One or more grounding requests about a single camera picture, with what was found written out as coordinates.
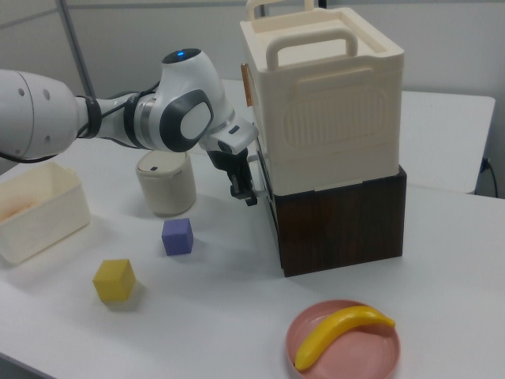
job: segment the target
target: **black cable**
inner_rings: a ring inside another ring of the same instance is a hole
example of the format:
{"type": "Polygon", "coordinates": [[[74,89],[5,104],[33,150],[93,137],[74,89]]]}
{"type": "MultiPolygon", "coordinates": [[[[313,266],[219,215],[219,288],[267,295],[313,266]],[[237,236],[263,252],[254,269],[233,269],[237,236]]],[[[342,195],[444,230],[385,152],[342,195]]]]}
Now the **black cable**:
{"type": "Polygon", "coordinates": [[[495,176],[495,171],[492,169],[491,164],[488,162],[489,170],[491,170],[491,175],[492,175],[492,181],[495,185],[495,197],[498,198],[498,185],[496,184],[496,176],[495,176]]]}
{"type": "MultiPolygon", "coordinates": [[[[145,91],[142,91],[140,93],[140,96],[139,97],[142,97],[142,96],[146,96],[146,95],[149,95],[151,93],[154,93],[154,90],[157,89],[159,86],[159,82],[157,82],[156,84],[152,85],[150,88],[146,89],[145,91]]],[[[118,106],[108,110],[107,112],[105,112],[104,114],[102,114],[102,118],[105,118],[107,117],[108,115],[110,114],[113,114],[114,112],[117,112],[119,111],[120,109],[124,108],[125,105],[126,105],[126,101],[123,103],[123,104],[119,104],[118,106]]],[[[82,128],[79,129],[79,131],[77,132],[77,138],[80,138],[80,135],[88,128],[89,126],[89,123],[86,122],[84,124],[84,126],[82,128]]]]}
{"type": "Polygon", "coordinates": [[[38,163],[38,162],[43,162],[45,160],[49,160],[51,158],[54,158],[58,154],[54,154],[53,156],[43,156],[42,158],[35,158],[35,159],[22,159],[22,158],[16,158],[15,156],[10,156],[9,154],[4,154],[3,152],[0,152],[0,158],[10,160],[11,162],[15,163],[38,163]]]}
{"type": "MultiPolygon", "coordinates": [[[[482,158],[481,168],[479,169],[479,174],[482,174],[487,169],[489,169],[491,171],[492,181],[495,186],[495,197],[498,198],[498,184],[496,182],[495,171],[492,169],[492,166],[489,163],[489,158],[482,158]]],[[[473,194],[477,195],[477,188],[473,191],[473,194]]]]}
{"type": "Polygon", "coordinates": [[[108,140],[108,141],[113,141],[115,142],[116,144],[122,146],[123,148],[136,148],[138,149],[137,147],[135,146],[130,146],[129,144],[124,144],[122,143],[121,141],[118,141],[118,140],[115,140],[114,138],[111,138],[111,137],[102,137],[100,138],[101,140],[108,140]]]}

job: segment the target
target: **cream plastic crate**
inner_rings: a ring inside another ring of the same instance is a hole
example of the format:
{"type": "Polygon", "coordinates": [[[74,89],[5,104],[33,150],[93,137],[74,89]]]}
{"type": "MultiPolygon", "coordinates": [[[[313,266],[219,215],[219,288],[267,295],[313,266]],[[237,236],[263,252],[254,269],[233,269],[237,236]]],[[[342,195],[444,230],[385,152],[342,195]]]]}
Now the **cream plastic crate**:
{"type": "Polygon", "coordinates": [[[90,220],[79,178],[56,163],[0,184],[0,254],[11,263],[24,261],[90,220]]]}
{"type": "Polygon", "coordinates": [[[241,22],[275,195],[398,173],[403,50],[348,8],[241,22]]]}

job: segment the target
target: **white wall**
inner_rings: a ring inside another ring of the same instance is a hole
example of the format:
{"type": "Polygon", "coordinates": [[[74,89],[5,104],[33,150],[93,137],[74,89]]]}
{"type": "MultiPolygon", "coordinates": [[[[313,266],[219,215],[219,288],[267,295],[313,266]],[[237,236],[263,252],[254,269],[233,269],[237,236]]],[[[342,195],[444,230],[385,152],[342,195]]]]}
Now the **white wall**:
{"type": "Polygon", "coordinates": [[[230,2],[232,6],[199,2],[201,6],[174,0],[128,6],[127,0],[68,0],[95,94],[146,89],[159,80],[163,57],[184,47],[205,51],[223,79],[239,78],[245,0],[230,2]]]}
{"type": "MultiPolygon", "coordinates": [[[[0,0],[0,69],[38,73],[83,94],[54,0],[0,0]]],[[[13,165],[0,159],[0,174],[13,165]]]]}
{"type": "MultiPolygon", "coordinates": [[[[485,154],[505,197],[505,3],[351,7],[405,50],[404,89],[496,99],[485,154]]],[[[271,15],[298,10],[302,7],[269,7],[271,15]]],[[[489,172],[481,176],[478,193],[494,195],[489,172]]]]}

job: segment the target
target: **toy banana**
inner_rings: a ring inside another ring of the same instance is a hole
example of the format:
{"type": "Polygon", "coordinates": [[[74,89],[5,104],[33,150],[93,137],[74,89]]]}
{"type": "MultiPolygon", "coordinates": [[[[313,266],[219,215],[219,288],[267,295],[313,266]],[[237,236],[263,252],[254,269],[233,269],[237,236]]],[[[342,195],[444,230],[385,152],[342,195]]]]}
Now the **toy banana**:
{"type": "Polygon", "coordinates": [[[369,306],[350,306],[331,314],[305,338],[298,348],[294,366],[298,371],[308,369],[337,337],[352,328],[371,324],[394,328],[395,321],[369,306]]]}

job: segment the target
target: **yellow cube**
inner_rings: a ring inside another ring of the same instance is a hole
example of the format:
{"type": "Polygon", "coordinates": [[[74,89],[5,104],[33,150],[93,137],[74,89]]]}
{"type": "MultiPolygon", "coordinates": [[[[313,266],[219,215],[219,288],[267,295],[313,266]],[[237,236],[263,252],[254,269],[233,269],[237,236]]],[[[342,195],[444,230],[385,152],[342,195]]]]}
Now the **yellow cube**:
{"type": "Polygon", "coordinates": [[[103,261],[93,278],[93,284],[103,302],[128,300],[135,282],[129,259],[103,261]]]}

